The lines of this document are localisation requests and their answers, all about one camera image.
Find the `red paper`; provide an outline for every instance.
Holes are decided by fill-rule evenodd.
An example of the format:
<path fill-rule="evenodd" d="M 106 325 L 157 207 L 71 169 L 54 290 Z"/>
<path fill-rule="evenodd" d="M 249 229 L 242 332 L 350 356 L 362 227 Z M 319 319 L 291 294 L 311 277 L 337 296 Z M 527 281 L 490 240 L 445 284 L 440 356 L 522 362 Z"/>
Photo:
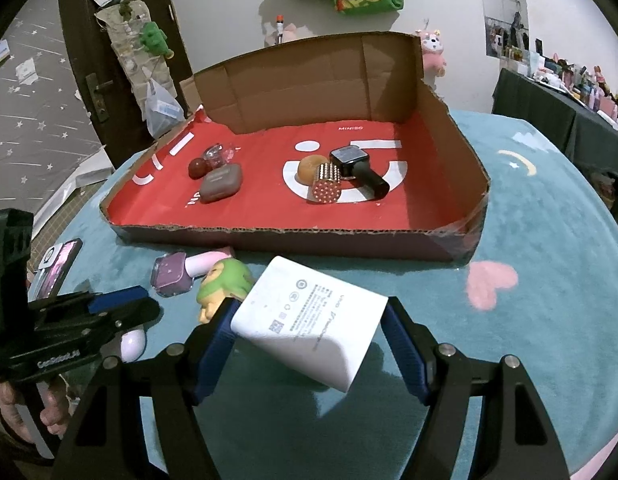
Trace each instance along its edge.
<path fill-rule="evenodd" d="M 180 151 L 169 154 L 186 137 L 190 140 Z M 298 143 L 309 140 L 319 148 L 311 152 L 296 149 Z M 316 204 L 295 194 L 289 178 L 285 182 L 286 163 L 289 167 L 314 153 L 328 157 L 331 150 L 358 140 L 401 143 L 393 148 L 362 146 L 376 173 L 384 175 L 392 168 L 390 174 L 398 184 L 384 199 Z M 190 179 L 187 166 L 217 142 L 236 147 L 232 162 L 243 168 L 243 185 L 230 198 L 202 204 L 195 199 L 201 180 Z M 343 196 L 353 187 L 344 182 Z M 434 230 L 463 218 L 433 140 L 417 113 L 405 124 L 338 121 L 239 136 L 222 124 L 193 121 L 118 191 L 108 214 L 113 224 L 121 226 L 269 230 Z"/>

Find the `phone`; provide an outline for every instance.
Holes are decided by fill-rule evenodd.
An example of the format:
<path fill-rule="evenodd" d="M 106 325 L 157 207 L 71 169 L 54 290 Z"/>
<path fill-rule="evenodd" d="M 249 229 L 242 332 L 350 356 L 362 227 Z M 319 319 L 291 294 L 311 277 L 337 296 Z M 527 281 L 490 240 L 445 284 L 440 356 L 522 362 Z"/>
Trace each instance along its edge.
<path fill-rule="evenodd" d="M 69 272 L 82 246 L 83 241 L 80 238 L 75 238 L 47 249 L 38 266 L 39 272 L 43 274 L 40 277 L 38 290 L 35 294 L 36 300 L 58 295 L 60 287 L 67 277 L 67 272 Z"/>

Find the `cardboard box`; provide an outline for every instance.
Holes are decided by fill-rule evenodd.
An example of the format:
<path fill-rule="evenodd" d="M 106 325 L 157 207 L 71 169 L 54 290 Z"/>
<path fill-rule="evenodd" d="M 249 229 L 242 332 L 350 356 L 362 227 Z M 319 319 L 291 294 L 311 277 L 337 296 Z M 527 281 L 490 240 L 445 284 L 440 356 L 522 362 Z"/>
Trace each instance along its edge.
<path fill-rule="evenodd" d="M 147 150 L 105 197 L 102 213 L 119 236 L 136 242 L 437 261 L 470 256 L 489 178 L 422 75 L 419 38 L 394 32 L 298 40 L 203 70 L 181 86 L 189 110 L 203 104 L 204 112 Z M 362 143 L 377 173 L 393 171 L 392 191 L 378 202 L 302 198 L 306 191 L 288 169 L 297 167 L 291 158 L 309 154 L 294 151 L 310 151 L 308 141 L 324 155 Z M 201 204 L 187 165 L 215 142 L 240 148 L 234 161 L 243 167 L 243 187 Z M 359 193 L 344 186 L 344 196 Z"/>

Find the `blue gripper pad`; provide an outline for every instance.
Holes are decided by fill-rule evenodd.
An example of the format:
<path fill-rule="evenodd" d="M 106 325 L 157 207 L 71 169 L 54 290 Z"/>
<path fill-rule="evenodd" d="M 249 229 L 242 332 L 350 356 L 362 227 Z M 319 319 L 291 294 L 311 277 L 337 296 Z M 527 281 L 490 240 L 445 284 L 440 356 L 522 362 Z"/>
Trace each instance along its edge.
<path fill-rule="evenodd" d="M 380 319 L 380 326 L 385 333 L 391 353 L 398 363 L 400 373 L 403 375 L 407 391 L 426 404 L 430 392 L 427 386 L 425 363 L 389 303 Z"/>
<path fill-rule="evenodd" d="M 131 286 L 122 290 L 115 290 L 106 294 L 99 294 L 89 304 L 89 313 L 98 314 L 105 310 L 111 310 L 135 300 L 148 298 L 149 293 L 141 286 Z"/>
<path fill-rule="evenodd" d="M 205 350 L 202 359 L 198 362 L 198 381 L 193 394 L 198 402 L 214 393 L 220 374 L 227 363 L 231 348 L 235 342 L 235 333 L 231 330 L 231 320 L 238 311 L 241 302 L 233 300 L 225 317 L 222 319 Z"/>

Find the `hand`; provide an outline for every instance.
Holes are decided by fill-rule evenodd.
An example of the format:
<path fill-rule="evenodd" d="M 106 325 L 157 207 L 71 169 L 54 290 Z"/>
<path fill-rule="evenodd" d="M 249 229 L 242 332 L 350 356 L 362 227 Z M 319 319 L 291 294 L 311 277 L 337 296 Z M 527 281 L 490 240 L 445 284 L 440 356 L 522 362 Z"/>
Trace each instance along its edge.
<path fill-rule="evenodd" d="M 63 435 L 69 423 L 69 401 L 67 385 L 61 377 L 55 377 L 49 383 L 47 406 L 40 412 L 40 420 L 49 433 Z M 5 423 L 25 442 L 33 444 L 32 436 L 16 410 L 16 404 L 23 404 L 22 395 L 9 382 L 0 380 L 0 413 Z"/>

